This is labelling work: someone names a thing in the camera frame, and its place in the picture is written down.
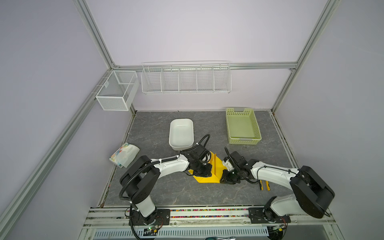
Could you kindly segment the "yellow paper napkin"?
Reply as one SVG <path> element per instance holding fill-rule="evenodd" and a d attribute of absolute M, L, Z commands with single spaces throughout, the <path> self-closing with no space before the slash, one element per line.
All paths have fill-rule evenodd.
<path fill-rule="evenodd" d="M 227 167 L 224 166 L 222 160 L 219 159 L 217 155 L 212 152 L 209 164 L 212 165 L 211 176 L 206 178 L 194 176 L 195 180 L 200 184 L 220 184 L 221 178 L 223 176 L 223 171 L 227 170 Z"/>

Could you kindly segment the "white oval plastic tub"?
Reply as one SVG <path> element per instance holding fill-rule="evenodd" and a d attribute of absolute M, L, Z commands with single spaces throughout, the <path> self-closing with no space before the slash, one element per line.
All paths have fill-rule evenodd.
<path fill-rule="evenodd" d="M 194 123 L 191 119 L 171 121 L 169 145 L 175 151 L 182 151 L 194 145 Z"/>

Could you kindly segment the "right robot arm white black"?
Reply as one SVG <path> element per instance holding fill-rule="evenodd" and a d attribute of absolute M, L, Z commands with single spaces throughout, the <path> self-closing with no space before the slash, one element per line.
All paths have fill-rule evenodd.
<path fill-rule="evenodd" d="M 223 165 L 226 169 L 220 180 L 222 184 L 247 181 L 262 187 L 272 182 L 292 191 L 290 195 L 273 196 L 267 201 L 262 210 L 265 221 L 274 223 L 292 214 L 307 214 L 316 219 L 329 215 L 327 210 L 335 192 L 311 167 L 283 168 L 253 159 L 247 161 L 238 152 L 230 153 L 228 149 L 225 152 L 227 156 Z"/>

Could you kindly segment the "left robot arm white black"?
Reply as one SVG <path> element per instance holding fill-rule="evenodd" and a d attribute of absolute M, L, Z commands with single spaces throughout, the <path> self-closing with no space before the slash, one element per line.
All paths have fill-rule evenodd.
<path fill-rule="evenodd" d="M 156 215 L 157 208 L 151 199 L 156 182 L 173 173 L 186 173 L 193 177 L 212 176 L 212 154 L 206 145 L 210 135 L 206 134 L 192 147 L 180 151 L 177 155 L 164 159 L 150 159 L 143 155 L 128 167 L 120 178 L 122 189 L 119 199 L 129 201 L 131 207 L 145 219 Z"/>

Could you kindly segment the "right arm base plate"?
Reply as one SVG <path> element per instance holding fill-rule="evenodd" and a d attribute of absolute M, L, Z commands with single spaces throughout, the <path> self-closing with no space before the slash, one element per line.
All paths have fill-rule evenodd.
<path fill-rule="evenodd" d="M 249 219 L 252 224 L 289 224 L 291 218 L 287 215 L 278 216 L 271 210 L 265 210 L 264 207 L 248 208 Z"/>

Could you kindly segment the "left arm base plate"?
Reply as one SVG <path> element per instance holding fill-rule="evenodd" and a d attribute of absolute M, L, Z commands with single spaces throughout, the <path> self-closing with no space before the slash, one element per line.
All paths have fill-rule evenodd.
<path fill-rule="evenodd" d="M 156 209 L 148 217 L 143 217 L 140 212 L 133 210 L 132 217 L 131 217 L 133 226 L 149 226 L 149 225 L 167 226 L 170 223 L 170 219 L 171 219 L 170 209 Z"/>

